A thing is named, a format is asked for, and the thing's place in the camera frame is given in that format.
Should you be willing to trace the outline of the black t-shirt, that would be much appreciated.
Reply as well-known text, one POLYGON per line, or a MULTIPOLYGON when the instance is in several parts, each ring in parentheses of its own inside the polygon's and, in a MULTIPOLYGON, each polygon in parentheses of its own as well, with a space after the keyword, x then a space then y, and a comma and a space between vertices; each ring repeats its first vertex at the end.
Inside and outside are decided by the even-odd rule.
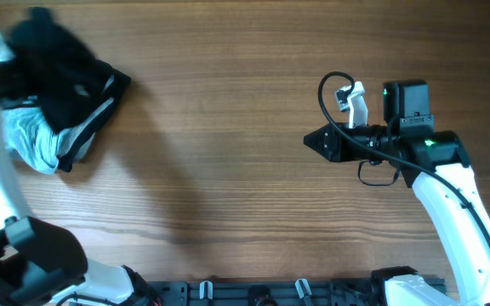
POLYGON ((35 96, 50 128, 58 133, 84 122, 108 95, 115 70, 64 26, 48 8, 29 9, 6 40, 14 53, 0 61, 0 99, 35 96))

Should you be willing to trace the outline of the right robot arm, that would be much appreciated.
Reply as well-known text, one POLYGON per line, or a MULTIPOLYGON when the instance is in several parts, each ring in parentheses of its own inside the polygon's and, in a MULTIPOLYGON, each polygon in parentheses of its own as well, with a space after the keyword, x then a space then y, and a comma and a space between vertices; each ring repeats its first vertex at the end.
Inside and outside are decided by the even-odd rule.
POLYGON ((379 165, 413 190, 442 242, 459 290, 460 305, 490 305, 490 218, 482 204, 470 158, 453 131, 437 132, 424 80, 383 85, 385 124, 368 123, 361 82, 337 90, 348 122, 336 122, 317 90, 328 123, 305 135, 304 143, 330 162, 379 165))

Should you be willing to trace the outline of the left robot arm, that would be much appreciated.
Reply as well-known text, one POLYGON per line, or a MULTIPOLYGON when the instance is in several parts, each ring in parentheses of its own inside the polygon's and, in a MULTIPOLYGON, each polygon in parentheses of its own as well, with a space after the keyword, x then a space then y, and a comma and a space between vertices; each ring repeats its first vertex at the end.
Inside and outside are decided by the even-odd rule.
POLYGON ((0 305, 162 304, 138 273, 87 258, 70 231, 34 216, 3 135, 0 106, 0 305))

